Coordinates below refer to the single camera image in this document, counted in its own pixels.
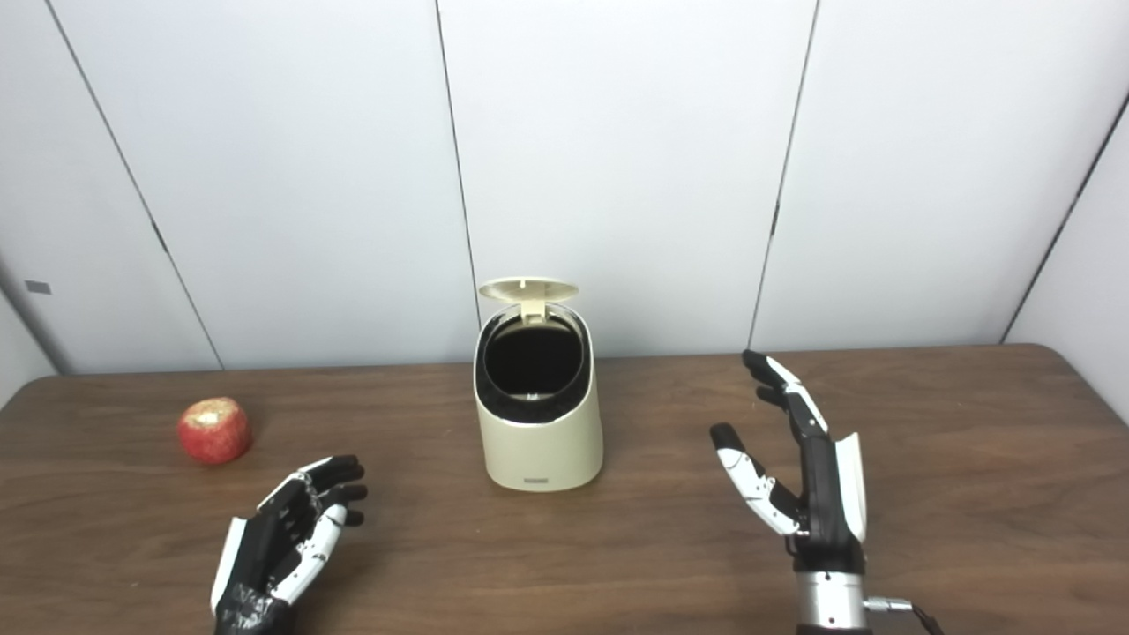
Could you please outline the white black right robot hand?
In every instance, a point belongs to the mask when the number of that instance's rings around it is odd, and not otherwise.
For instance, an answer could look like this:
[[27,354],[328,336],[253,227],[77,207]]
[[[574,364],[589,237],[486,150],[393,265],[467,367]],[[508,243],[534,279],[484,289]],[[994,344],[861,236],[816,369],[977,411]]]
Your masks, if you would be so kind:
[[867,505],[858,435],[834,441],[814,398],[781,362],[751,349],[741,359],[758,382],[758,399],[787,416],[799,449],[802,490],[793,493],[768,475],[728,421],[709,430],[723,470],[746,505],[786,539],[795,572],[863,576]]

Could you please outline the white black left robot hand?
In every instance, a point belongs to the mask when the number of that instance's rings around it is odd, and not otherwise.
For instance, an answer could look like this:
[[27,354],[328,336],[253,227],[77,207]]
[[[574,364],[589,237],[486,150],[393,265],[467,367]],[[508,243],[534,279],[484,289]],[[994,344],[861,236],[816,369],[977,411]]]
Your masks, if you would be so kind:
[[364,513],[364,466],[334,455],[299,467],[248,519],[228,527],[210,606],[215,634],[291,634],[297,603],[318,579],[347,527]]

